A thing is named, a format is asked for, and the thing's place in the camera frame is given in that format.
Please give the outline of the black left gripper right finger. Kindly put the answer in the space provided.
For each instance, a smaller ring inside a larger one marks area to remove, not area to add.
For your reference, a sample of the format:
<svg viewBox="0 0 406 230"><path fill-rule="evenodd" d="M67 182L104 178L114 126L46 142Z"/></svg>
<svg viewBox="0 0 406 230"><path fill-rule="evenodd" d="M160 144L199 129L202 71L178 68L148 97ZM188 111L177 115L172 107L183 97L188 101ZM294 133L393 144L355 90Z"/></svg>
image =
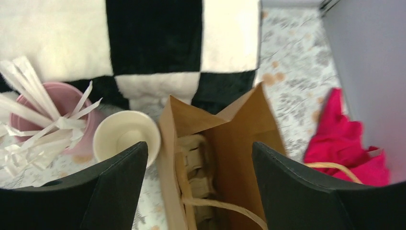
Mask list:
<svg viewBox="0 0 406 230"><path fill-rule="evenodd" d="M344 181L285 157L262 142L252 160L270 230L403 230L405 182Z"/></svg>

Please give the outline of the brown cardboard cup carrier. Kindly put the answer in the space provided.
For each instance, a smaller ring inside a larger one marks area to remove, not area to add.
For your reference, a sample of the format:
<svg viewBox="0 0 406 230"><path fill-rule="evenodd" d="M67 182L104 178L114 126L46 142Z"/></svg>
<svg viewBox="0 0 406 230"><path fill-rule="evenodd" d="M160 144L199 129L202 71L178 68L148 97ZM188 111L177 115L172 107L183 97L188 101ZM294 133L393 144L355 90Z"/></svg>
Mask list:
<svg viewBox="0 0 406 230"><path fill-rule="evenodd" d="M206 138L200 134L177 139L179 146L175 160L177 179L181 198L200 198L214 200L216 191L213 186L213 153ZM183 204L188 229L219 229L217 211L211 206L193 206Z"/></svg>

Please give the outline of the brown paper bag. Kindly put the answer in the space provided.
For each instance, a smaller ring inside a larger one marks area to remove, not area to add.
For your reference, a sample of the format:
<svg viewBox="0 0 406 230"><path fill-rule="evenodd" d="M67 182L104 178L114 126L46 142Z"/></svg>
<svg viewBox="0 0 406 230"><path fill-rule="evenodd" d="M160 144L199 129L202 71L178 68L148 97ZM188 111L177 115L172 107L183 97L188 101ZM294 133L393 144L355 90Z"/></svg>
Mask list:
<svg viewBox="0 0 406 230"><path fill-rule="evenodd" d="M269 230L252 160L252 146L262 142L285 155L274 117L261 86L216 115L170 96L159 120L162 152L157 158L170 230L189 230L183 204L211 206L218 230ZM181 198L175 160L177 139L200 134L211 147L214 200Z"/></svg>

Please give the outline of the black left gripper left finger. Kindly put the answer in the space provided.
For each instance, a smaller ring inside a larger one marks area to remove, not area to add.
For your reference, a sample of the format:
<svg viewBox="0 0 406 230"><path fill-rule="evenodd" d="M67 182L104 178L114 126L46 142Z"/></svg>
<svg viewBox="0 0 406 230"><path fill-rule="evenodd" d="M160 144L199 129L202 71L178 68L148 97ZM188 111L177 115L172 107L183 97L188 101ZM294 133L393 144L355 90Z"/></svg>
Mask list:
<svg viewBox="0 0 406 230"><path fill-rule="evenodd" d="M121 153L40 187L1 189L3 230L129 230L146 171L148 147Z"/></svg>

